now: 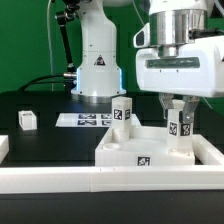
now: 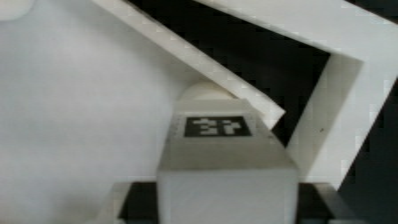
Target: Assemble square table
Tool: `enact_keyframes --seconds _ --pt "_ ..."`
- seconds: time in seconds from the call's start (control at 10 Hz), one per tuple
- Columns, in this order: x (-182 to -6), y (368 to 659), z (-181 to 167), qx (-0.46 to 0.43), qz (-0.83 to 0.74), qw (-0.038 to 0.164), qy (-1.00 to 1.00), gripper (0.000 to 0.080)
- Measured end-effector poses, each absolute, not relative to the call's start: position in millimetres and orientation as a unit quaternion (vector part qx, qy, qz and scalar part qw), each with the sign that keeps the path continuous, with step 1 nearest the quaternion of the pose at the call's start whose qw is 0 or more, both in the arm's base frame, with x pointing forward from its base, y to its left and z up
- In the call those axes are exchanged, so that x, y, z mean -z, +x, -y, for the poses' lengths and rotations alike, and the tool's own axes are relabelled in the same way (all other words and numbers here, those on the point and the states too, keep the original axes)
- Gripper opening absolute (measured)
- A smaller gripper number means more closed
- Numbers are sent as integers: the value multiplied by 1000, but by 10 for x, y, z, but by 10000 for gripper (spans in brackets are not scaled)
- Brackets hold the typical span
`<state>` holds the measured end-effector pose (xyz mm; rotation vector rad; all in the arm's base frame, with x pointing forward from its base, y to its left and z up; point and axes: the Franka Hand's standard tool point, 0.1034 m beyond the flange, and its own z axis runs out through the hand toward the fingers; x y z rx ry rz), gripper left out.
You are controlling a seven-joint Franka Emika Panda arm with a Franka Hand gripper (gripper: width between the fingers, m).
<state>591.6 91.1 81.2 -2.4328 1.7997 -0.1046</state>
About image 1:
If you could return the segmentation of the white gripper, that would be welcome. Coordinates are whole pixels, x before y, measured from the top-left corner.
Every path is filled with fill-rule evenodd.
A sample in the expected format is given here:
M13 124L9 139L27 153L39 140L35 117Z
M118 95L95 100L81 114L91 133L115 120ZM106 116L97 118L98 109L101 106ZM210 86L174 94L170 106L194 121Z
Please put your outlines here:
M182 122L194 121L201 97L224 97L224 36L196 39L182 45L177 57L158 57L156 48L136 54L137 83L141 90L161 92L163 117L174 108L173 94L184 96Z

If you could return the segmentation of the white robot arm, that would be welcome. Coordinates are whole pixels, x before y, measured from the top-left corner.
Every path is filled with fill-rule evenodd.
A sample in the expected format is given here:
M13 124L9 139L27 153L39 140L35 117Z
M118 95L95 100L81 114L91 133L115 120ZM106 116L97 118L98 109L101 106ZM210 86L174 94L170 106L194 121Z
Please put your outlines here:
M73 93L95 102L123 94L116 64L116 28L106 6L131 0L81 0L83 59ZM148 22L133 38L136 78L143 91L158 92L165 112L181 95L182 123L191 123L201 97L224 96L224 30L207 27L216 11L224 17L224 0L141 0Z

